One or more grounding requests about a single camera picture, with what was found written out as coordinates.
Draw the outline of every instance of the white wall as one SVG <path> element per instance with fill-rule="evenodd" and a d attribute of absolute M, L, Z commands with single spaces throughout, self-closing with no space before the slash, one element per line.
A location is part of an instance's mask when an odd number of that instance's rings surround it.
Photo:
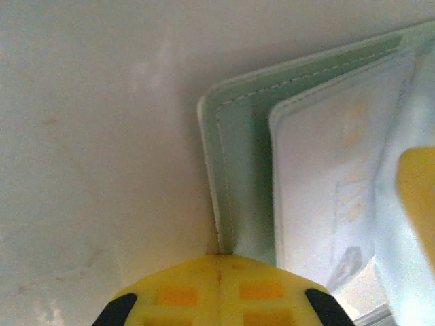
<path fill-rule="evenodd" d="M 0 320 L 90 325 L 217 248 L 196 101 L 435 16 L 435 0 L 2 1 Z"/>

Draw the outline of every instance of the light green wallet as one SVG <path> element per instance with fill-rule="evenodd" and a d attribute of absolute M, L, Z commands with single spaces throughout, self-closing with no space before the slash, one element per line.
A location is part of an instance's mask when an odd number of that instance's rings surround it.
<path fill-rule="evenodd" d="M 222 253 L 276 264 L 268 127 L 273 107 L 433 38 L 435 22 L 428 22 L 248 73 L 202 97 L 198 117 Z"/>

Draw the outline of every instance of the stain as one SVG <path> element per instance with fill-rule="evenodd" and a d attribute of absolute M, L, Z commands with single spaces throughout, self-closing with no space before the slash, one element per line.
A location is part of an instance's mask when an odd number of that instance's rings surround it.
<path fill-rule="evenodd" d="M 350 281 L 362 267 L 361 248 L 349 247 L 332 273 L 326 288 L 333 292 Z"/>
<path fill-rule="evenodd" d="M 343 128 L 343 146 L 346 148 L 356 145 L 364 137 L 367 127 L 368 110 L 366 103 L 348 110 L 345 114 Z"/>
<path fill-rule="evenodd" d="M 104 252 L 104 250 L 102 250 L 102 249 L 95 250 L 95 252 L 90 256 L 90 258 L 84 264 L 83 267 L 66 272 L 62 276 L 61 275 L 56 275 L 56 276 L 50 275 L 47 278 L 37 280 L 35 282 L 31 282 L 31 283 L 28 283 L 25 285 L 21 285 L 21 286 L 19 286 L 19 288 L 17 288 L 17 290 L 6 293 L 6 296 L 4 299 L 0 298 L 0 303 L 11 301 L 13 299 L 16 299 L 17 297 L 20 297 L 22 295 L 26 295 L 29 291 L 32 291 L 35 288 L 40 287 L 41 285 L 49 283 L 51 280 L 55 280 L 55 281 L 58 281 L 60 283 L 63 283 L 63 282 L 69 281 L 69 280 L 80 280 L 81 278 L 83 278 L 86 275 L 88 270 L 91 269 L 91 267 L 94 264 L 96 264 L 96 262 L 98 261 L 98 258 L 100 257 L 100 255 L 103 252 Z"/>
<path fill-rule="evenodd" d="M 55 117 L 51 117 L 50 119 L 43 122 L 44 126 L 53 126 L 55 124 L 58 124 L 59 120 L 57 120 Z"/>

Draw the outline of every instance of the yellow plastic piece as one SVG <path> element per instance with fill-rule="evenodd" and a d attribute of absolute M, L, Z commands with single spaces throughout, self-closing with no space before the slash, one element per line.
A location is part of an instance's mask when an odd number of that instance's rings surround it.
<path fill-rule="evenodd" d="M 305 296 L 317 283 L 235 255 L 208 255 L 118 292 L 138 296 L 125 326 L 321 326 Z"/>
<path fill-rule="evenodd" d="M 435 147 L 405 151 L 396 182 L 405 211 L 435 269 Z"/>

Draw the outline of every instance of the stitching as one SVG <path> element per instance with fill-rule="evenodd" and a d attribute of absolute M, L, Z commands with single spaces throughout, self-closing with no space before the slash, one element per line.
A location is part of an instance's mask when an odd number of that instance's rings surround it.
<path fill-rule="evenodd" d="M 345 67 L 347 65 L 352 65 L 353 63 L 356 63 L 356 62 L 360 62 L 360 61 L 363 61 L 363 60 L 374 58 L 375 56 L 379 56 L 381 54 L 391 53 L 391 52 L 396 51 L 397 49 L 398 49 L 398 47 L 394 47 L 394 48 L 391 48 L 391 49 L 386 49 L 386 50 L 381 51 L 381 52 L 373 53 L 370 56 L 363 56 L 363 57 L 360 57 L 358 59 L 355 59 L 355 60 L 352 60 L 352 61 L 349 61 L 349 62 L 345 62 L 345 63 L 343 63 L 341 65 L 335 65 L 333 67 L 328 67 L 328 68 L 322 69 L 320 71 L 316 71 L 314 73 L 309 73 L 309 74 L 306 74 L 306 75 L 303 75 L 303 76 L 300 76 L 300 77 L 295 77 L 295 78 L 287 79 L 287 80 L 284 80 L 284 81 L 282 81 L 282 82 L 280 82 L 278 84 L 274 84 L 274 85 L 269 86 L 269 87 L 264 87 L 264 88 L 261 88 L 259 90 L 247 93 L 246 95 L 242 95 L 242 96 L 239 96 L 237 98 L 225 101 L 225 102 L 223 102 L 223 103 L 221 103 L 220 105 L 217 106 L 215 118 L 216 118 L 216 123 L 217 123 L 217 132 L 219 134 L 219 142 L 220 142 L 220 147 L 221 147 L 221 152 L 222 152 L 222 160 L 223 160 L 223 163 L 224 163 L 224 178 L 225 178 L 225 188 L 226 188 L 226 201 L 227 201 L 227 204 L 228 204 L 228 213 L 230 215 L 231 241 L 232 241 L 233 244 L 235 243 L 235 239 L 234 239 L 234 223 L 233 223 L 233 215 L 232 215 L 232 205 L 231 205 L 231 200 L 230 200 L 230 181 L 228 180 L 228 174 L 226 172 L 227 157 L 226 157 L 226 152 L 225 152 L 224 138 L 222 136 L 222 127 L 221 127 L 221 124 L 220 124 L 220 109 L 223 106 L 229 105 L 229 104 L 231 104 L 233 102 L 236 102 L 236 101 L 243 100 L 245 98 L 249 98 L 249 97 L 251 97 L 251 96 L 253 96 L 255 94 L 259 94 L 259 93 L 262 93 L 262 92 L 267 92 L 269 90 L 273 90 L 275 88 L 279 88 L 282 85 L 286 85 L 286 84 L 291 83 L 291 82 L 296 82 L 296 81 L 304 79 L 304 78 L 314 77 L 316 75 L 319 75 L 320 73 L 326 73 L 326 72 L 329 72 L 331 70 L 335 70 L 335 69 L 338 69 L 338 68 L 343 68 L 343 67 Z"/>
<path fill-rule="evenodd" d="M 345 62 L 345 63 L 343 63 L 341 65 L 335 65 L 335 66 L 332 66 L 332 67 L 328 67 L 328 68 L 322 69 L 320 71 L 316 71 L 314 73 L 307 73 L 306 75 L 303 75 L 303 76 L 300 76 L 300 77 L 295 77 L 295 78 L 284 80 L 284 81 L 282 81 L 282 82 L 280 82 L 278 84 L 274 84 L 274 85 L 271 85 L 271 86 L 268 86 L 268 87 L 264 87 L 264 88 L 261 88 L 259 90 L 255 90 L 253 92 L 247 93 L 245 95 L 241 95 L 241 96 L 239 96 L 237 98 L 233 98 L 231 100 L 222 102 L 221 104 L 219 104 L 217 106 L 217 110 L 219 110 L 219 108 L 224 106 L 224 105 L 229 105 L 229 104 L 231 104 L 233 102 L 240 101 L 240 100 L 243 100 L 245 98 L 249 98 L 249 97 L 251 97 L 251 96 L 253 96 L 255 94 L 262 93 L 262 92 L 267 92 L 269 90 L 273 90 L 275 88 L 279 88 L 279 87 L 281 87 L 283 85 L 286 85 L 288 83 L 291 83 L 291 82 L 297 82 L 298 80 L 301 80 L 301 79 L 314 77 L 314 76 L 319 75 L 321 73 L 327 73 L 327 72 L 335 70 L 335 69 L 343 68 L 343 67 L 346 67 L 348 65 L 352 65 L 353 63 L 357 63 L 357 62 L 360 62 L 360 61 L 363 61 L 363 60 L 368 60 L 368 59 L 374 58 L 375 56 L 380 56 L 381 54 L 391 53 L 391 52 L 396 51 L 397 49 L 398 49 L 397 47 L 391 48 L 391 49 L 387 49 L 387 50 L 384 50 L 384 51 L 373 53 L 370 56 L 362 56 L 361 58 L 358 58 L 358 59 L 355 59 L 355 60 L 352 60 L 352 61 L 349 61 L 349 62 Z"/>
<path fill-rule="evenodd" d="M 360 71 L 360 73 L 366 72 L 367 70 L 372 69 L 372 68 L 373 68 L 373 67 L 371 67 L 371 68 L 367 68 L 367 69 L 364 69 L 364 70 Z M 323 92 L 323 91 L 325 91 L 325 90 L 327 90 L 327 89 L 329 89 L 329 88 L 331 88 L 331 87 L 334 87 L 334 86 L 337 85 L 337 84 L 343 83 L 344 81 L 346 81 L 346 80 L 352 78 L 353 76 L 355 76 L 355 74 L 356 74 L 356 73 L 353 73 L 353 74 L 351 74 L 349 77 L 346 77 L 346 78 L 343 78 L 343 79 L 337 80 L 337 81 L 334 82 L 333 84 L 330 84 L 330 85 L 328 85 L 327 87 L 319 88 L 318 90 L 316 90 L 316 91 L 314 91 L 314 92 L 310 92 L 310 93 L 306 94 L 305 96 L 302 96 L 302 97 L 300 97 L 300 98 L 296 98 L 296 99 L 294 99 L 294 100 L 292 100 L 292 101 L 288 101 L 288 102 L 285 103 L 282 107 L 283 107 L 283 109 L 284 109 L 284 108 L 286 108 L 286 107 L 289 107 L 290 105 L 293 105 L 294 103 L 297 103 L 297 102 L 303 101 L 303 100 L 305 100 L 305 99 L 307 99 L 307 98 L 309 98 L 309 97 L 312 97 L 313 95 L 316 95 L 316 94 L 319 93 L 319 92 Z M 282 115 L 281 117 L 282 117 L 282 118 L 285 118 L 285 117 L 287 117 L 289 114 L 291 114 L 291 113 L 286 113 L 286 114 Z"/>
<path fill-rule="evenodd" d="M 230 181 L 228 180 L 228 174 L 226 173 L 226 155 L 225 155 L 225 146 L 224 146 L 224 138 L 222 137 L 222 127 L 220 124 L 220 111 L 216 112 L 216 122 L 217 122 L 217 132 L 219 133 L 219 143 L 222 151 L 222 159 L 224 161 L 224 176 L 225 176 L 225 189 L 226 189 L 226 202 L 228 204 L 228 213 L 230 214 L 230 228 L 231 228 L 231 242 L 232 245 L 235 243 L 234 239 L 234 224 L 232 220 L 232 206 L 230 200 Z"/>

